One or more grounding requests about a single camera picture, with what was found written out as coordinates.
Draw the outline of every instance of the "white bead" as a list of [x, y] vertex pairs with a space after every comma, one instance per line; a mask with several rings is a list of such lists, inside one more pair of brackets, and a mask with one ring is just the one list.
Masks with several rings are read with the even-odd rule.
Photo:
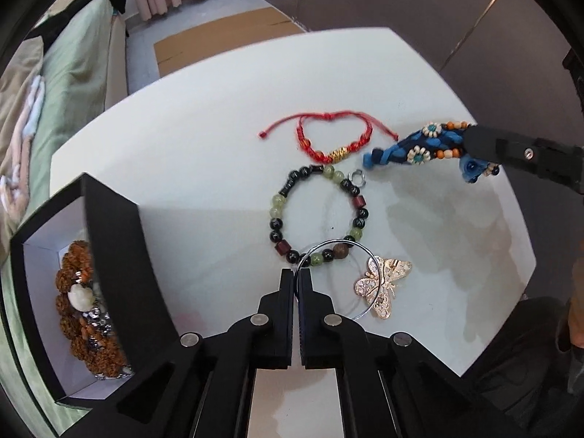
[[91, 288], [85, 288], [82, 285], [75, 284], [67, 294], [69, 302], [77, 311], [89, 311], [93, 307], [95, 296]]

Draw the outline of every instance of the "white table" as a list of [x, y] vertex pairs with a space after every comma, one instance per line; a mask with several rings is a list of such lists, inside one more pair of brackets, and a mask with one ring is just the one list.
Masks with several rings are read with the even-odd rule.
[[[428, 120], [472, 121], [440, 76], [388, 29], [314, 32], [263, 42], [167, 76], [100, 115], [53, 156], [51, 194], [82, 172], [140, 206], [148, 250], [180, 333], [227, 330], [256, 311], [287, 267], [268, 240], [270, 199], [291, 169], [310, 160], [289, 122], [261, 141], [272, 121], [300, 111], [352, 109], [401, 137]], [[312, 122], [306, 134], [327, 152], [364, 125]], [[368, 148], [392, 140], [375, 130]], [[360, 155], [338, 168], [360, 166]], [[383, 321], [389, 336], [412, 333], [462, 374], [519, 300], [535, 258], [504, 173], [465, 184], [456, 161], [377, 168], [363, 190], [370, 210], [362, 242], [414, 268]], [[284, 212], [297, 250], [346, 234], [353, 209], [331, 182], [313, 176]], [[337, 311], [364, 307], [352, 290], [366, 256], [313, 271], [315, 289]], [[298, 348], [288, 371], [258, 373], [250, 437], [341, 437], [333, 371], [305, 371]]]

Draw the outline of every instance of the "gold butterfly brooch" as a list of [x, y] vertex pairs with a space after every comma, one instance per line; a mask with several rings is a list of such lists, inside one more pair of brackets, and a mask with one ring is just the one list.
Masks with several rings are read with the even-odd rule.
[[[381, 275], [381, 291], [377, 297], [377, 301], [373, 305], [373, 310], [381, 319], [387, 319], [391, 315], [391, 299], [395, 299], [395, 282], [410, 273], [412, 270], [412, 262], [405, 260], [395, 260], [393, 258], [378, 257], [375, 258], [379, 262], [382, 269]], [[367, 304], [371, 304], [377, 294], [377, 285], [379, 284], [379, 274], [377, 266], [372, 258], [367, 261], [368, 272], [365, 273], [365, 278], [361, 278], [355, 282], [355, 293], [366, 299]]]

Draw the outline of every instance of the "blue braided bracelet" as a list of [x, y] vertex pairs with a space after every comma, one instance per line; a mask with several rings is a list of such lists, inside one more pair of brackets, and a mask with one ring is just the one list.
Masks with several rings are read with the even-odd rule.
[[387, 165], [389, 162], [422, 165], [434, 158], [459, 158], [458, 166], [462, 172], [462, 178], [467, 183], [477, 182], [481, 174], [498, 175], [497, 164], [471, 158], [468, 153], [465, 153], [462, 134], [466, 127], [468, 127], [466, 122], [429, 123], [386, 150], [376, 148], [371, 153], [365, 153], [363, 166], [371, 169], [374, 165]]

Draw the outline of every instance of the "silver ring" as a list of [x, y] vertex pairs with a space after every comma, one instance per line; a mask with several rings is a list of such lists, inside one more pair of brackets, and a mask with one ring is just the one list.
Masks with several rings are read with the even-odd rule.
[[[356, 184], [353, 181], [353, 176], [361, 176], [361, 184]], [[363, 173], [362, 169], [356, 169], [352, 173], [349, 173], [349, 181], [351, 181], [353, 185], [357, 187], [363, 187], [367, 184], [367, 180], [365, 179], [365, 173]]]
[[355, 245], [355, 246], [359, 247], [360, 249], [365, 250], [367, 252], [367, 254], [369, 255], [369, 257], [372, 258], [373, 261], [375, 262], [375, 266], [377, 267], [377, 271], [380, 273], [379, 274], [379, 280], [377, 282], [377, 293], [375, 294], [375, 298], [373, 298], [373, 301], [371, 302], [371, 304], [367, 307], [367, 309], [365, 311], [363, 311], [362, 313], [359, 313], [357, 316], [354, 316], [354, 317], [350, 318], [353, 321], [357, 321], [358, 319], [361, 319], [362, 317], [364, 317], [367, 313], [369, 313], [371, 311], [373, 305], [376, 303], [377, 298], [379, 297], [379, 294], [381, 292], [381, 277], [382, 277], [383, 270], [381, 269], [381, 264], [375, 258], [375, 255], [373, 255], [373, 252], [371, 250], [369, 250], [366, 246], [361, 245], [358, 242], [346, 241], [344, 239], [333, 239], [331, 241], [325, 241], [325, 242], [319, 243], [318, 245], [315, 245], [308, 252], [306, 252], [302, 256], [302, 258], [300, 258], [300, 261], [298, 262], [298, 266], [296, 267], [296, 271], [294, 272], [294, 285], [298, 285], [298, 273], [300, 271], [300, 266], [304, 263], [304, 260], [306, 259], [306, 257], [308, 257], [310, 254], [312, 254], [314, 251], [316, 251], [320, 247], [324, 247], [325, 245], [329, 245], [331, 243], [348, 243], [348, 244], [351, 244], [351, 245]]

